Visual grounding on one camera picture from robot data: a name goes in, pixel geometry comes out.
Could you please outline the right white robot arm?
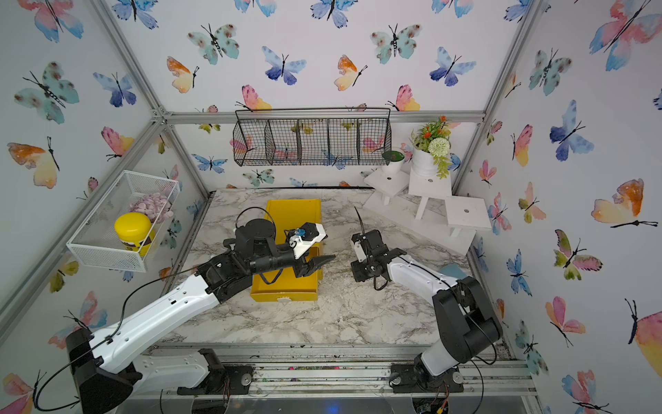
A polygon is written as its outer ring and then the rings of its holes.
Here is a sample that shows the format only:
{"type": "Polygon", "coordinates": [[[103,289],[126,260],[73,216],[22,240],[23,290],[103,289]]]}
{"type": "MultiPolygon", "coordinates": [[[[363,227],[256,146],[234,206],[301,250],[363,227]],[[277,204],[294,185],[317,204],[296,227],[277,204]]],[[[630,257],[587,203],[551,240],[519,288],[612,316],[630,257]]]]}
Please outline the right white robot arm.
{"type": "Polygon", "coordinates": [[[434,307],[439,340],[409,364],[391,367],[389,386],[394,393],[460,393],[459,365],[495,345],[503,334],[498,318],[481,284],[434,271],[401,248],[390,249],[374,229],[351,237],[357,260],[351,263],[357,282],[372,281],[405,286],[434,307]]]}

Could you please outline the yellow plastic drawer cabinet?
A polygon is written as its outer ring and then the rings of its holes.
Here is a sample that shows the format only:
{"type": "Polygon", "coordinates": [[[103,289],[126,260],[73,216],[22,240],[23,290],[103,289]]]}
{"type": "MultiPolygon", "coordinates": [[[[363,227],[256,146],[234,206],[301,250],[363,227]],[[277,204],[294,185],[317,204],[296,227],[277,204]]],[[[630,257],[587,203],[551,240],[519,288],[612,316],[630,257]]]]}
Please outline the yellow plastic drawer cabinet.
{"type": "Polygon", "coordinates": [[[284,244],[285,232],[298,229],[305,223],[322,223],[320,199],[279,199],[267,202],[267,211],[274,219],[277,235],[275,243],[284,244]]]}

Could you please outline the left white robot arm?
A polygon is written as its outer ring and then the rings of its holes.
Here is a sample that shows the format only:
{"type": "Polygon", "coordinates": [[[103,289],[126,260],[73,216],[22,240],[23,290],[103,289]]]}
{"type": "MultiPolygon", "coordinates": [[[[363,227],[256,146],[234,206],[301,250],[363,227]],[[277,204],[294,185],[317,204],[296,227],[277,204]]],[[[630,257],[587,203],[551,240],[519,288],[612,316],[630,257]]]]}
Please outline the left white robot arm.
{"type": "Polygon", "coordinates": [[[96,332],[79,329],[66,339],[72,378],[84,413],[109,413],[132,393],[176,388],[179,395],[224,397],[246,393],[241,383],[248,367],[224,367],[215,351],[203,348],[182,362],[134,362],[143,351],[193,317],[232,298],[253,284],[253,276],[291,269],[307,278],[334,259],[308,257],[327,236],[322,224],[305,223],[275,241],[275,224],[249,221],[224,241],[225,252],[198,265],[180,285],[130,316],[96,332]]]}

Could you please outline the yellow top drawer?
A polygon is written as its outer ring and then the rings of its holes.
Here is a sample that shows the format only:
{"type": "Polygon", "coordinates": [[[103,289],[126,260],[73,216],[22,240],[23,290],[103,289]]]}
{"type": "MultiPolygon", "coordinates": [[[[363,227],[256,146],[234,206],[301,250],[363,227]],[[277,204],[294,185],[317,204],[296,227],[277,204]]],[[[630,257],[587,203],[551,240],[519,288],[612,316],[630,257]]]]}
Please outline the yellow top drawer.
{"type": "Polygon", "coordinates": [[[322,269],[311,276],[297,278],[290,267],[284,269],[278,279],[273,281],[278,274],[278,271],[264,274],[265,279],[271,282],[270,285],[259,275],[253,276],[250,297],[256,302],[289,303],[318,300],[319,283],[323,280],[322,269]]]}

